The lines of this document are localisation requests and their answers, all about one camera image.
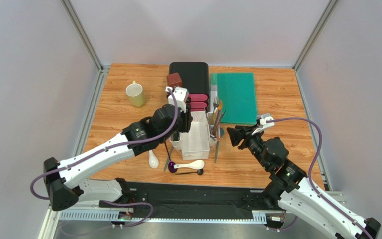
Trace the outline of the teal plastic knife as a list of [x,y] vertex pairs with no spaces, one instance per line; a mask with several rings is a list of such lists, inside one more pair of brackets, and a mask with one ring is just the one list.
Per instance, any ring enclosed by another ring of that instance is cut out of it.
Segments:
[[169,151],[168,151],[168,157],[166,159],[165,166],[164,166],[164,169],[163,169],[164,172],[168,169],[168,165],[169,165],[169,163],[171,161],[171,155],[172,155],[173,150],[174,150],[174,148],[171,146]]

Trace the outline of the purple metal spoon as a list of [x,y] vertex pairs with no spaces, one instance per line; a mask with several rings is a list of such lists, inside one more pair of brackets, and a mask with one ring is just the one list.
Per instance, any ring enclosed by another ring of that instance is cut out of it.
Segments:
[[172,156],[172,153],[174,151],[174,147],[171,146],[170,148],[168,148],[166,142],[164,143],[164,146],[165,146],[165,149],[166,149],[166,152],[167,152],[167,160],[165,162],[165,166],[164,166],[163,171],[166,172],[168,170],[168,168],[169,168],[170,163],[172,162],[171,156]]

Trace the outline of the white perforated utensil caddy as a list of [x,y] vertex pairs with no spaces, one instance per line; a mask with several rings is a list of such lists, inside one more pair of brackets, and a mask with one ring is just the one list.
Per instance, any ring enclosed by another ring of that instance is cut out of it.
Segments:
[[211,137],[206,111],[192,111],[193,121],[189,132],[177,133],[170,137],[173,148],[182,160],[206,160],[217,144],[217,138]]

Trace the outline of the gold handled knife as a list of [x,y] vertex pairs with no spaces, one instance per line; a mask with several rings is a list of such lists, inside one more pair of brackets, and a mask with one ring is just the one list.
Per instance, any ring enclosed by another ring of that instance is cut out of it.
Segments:
[[223,106],[223,102],[222,102],[222,100],[220,99],[220,104],[219,104],[219,107],[218,107],[218,110],[217,110],[217,112],[216,112],[216,118],[217,118],[217,115],[219,114],[219,112],[220,112],[220,110],[222,109],[222,106]]

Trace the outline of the large silver fork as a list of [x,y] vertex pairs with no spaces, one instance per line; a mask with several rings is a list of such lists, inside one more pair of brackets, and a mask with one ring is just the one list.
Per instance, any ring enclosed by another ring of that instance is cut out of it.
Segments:
[[219,99],[218,96],[216,96],[214,98],[214,102],[213,102],[213,114],[212,114],[212,119],[211,119],[211,124],[212,125],[214,125],[215,118],[216,118],[216,112],[218,110],[219,104],[220,104],[220,99]]

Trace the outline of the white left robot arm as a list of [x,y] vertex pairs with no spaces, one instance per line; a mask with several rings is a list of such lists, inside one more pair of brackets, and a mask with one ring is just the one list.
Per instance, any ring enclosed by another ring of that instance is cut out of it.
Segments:
[[190,130],[189,92],[166,87],[168,103],[150,117],[132,123],[108,142],[78,156],[44,162],[44,183],[53,211],[65,210],[77,202],[109,201],[127,203],[130,190],[124,179],[91,180],[90,176],[124,160],[156,149],[174,133]]

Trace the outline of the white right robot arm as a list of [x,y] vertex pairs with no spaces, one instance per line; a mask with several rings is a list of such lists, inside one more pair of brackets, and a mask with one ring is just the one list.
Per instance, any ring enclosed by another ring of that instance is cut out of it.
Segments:
[[377,238],[380,222],[363,218],[322,190],[310,173],[289,159],[279,137],[262,140],[264,131],[275,123],[277,120],[266,113],[257,116],[254,126],[227,128],[232,146],[248,149],[270,175],[270,183],[262,192],[263,204],[295,214],[330,239]]

